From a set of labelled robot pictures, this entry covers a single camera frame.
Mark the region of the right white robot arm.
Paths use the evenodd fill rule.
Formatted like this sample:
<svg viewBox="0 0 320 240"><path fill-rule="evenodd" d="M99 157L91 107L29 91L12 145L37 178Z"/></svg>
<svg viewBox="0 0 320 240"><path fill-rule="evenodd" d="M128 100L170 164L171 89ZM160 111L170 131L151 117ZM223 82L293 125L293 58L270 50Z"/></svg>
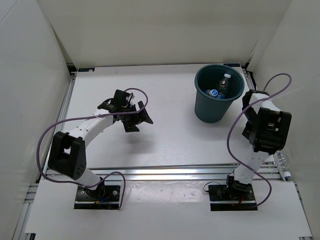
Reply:
<svg viewBox="0 0 320 240"><path fill-rule="evenodd" d="M247 91L242 109L247 118L242 135L250 144L251 154L227 176L224 193L230 200L248 193L263 162L285 147L292 121L292 114L276 107L264 91Z"/></svg>

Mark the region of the clear bottle blue label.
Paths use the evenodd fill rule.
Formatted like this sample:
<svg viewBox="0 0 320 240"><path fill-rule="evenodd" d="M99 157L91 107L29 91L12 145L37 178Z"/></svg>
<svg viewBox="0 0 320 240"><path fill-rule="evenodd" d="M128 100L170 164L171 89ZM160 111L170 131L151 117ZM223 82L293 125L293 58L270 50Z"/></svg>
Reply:
<svg viewBox="0 0 320 240"><path fill-rule="evenodd" d="M224 99L229 91L230 85L229 80L231 78L230 74L225 73L223 78L219 81L218 84L218 95L217 99Z"/></svg>

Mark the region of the clear bottle no label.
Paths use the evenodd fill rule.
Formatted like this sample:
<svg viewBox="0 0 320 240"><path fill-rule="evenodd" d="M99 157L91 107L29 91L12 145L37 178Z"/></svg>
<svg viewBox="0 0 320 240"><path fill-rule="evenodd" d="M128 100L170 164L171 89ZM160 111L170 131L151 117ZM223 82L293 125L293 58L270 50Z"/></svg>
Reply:
<svg viewBox="0 0 320 240"><path fill-rule="evenodd" d="M288 165L287 158L281 151L277 151L274 154L274 161L276 163L276 166L280 172L281 177L288 181L291 178L290 168Z"/></svg>

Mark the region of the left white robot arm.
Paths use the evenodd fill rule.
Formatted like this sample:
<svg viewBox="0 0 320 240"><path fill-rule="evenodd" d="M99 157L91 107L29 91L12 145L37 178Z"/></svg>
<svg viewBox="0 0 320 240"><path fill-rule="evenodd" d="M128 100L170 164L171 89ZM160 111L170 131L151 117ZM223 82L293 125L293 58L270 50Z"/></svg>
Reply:
<svg viewBox="0 0 320 240"><path fill-rule="evenodd" d="M112 98L98 105L92 118L68 132L57 132L53 136L49 153L48 168L69 177L83 187L93 199L105 196L105 184L101 177L87 168L86 148L106 128L115 122L122 122L125 132L138 132L139 124L153 121L146 111L146 104L133 103L134 95L130 88L117 89Z"/></svg>

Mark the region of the crushed bottle blue label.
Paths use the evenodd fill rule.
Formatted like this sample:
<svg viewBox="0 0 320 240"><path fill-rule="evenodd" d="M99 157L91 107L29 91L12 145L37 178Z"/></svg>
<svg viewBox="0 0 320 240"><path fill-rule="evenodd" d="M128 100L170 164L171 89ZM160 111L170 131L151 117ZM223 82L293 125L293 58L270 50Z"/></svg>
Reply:
<svg viewBox="0 0 320 240"><path fill-rule="evenodd" d="M213 98L217 98L219 95L219 92L216 89L207 89L204 93Z"/></svg>

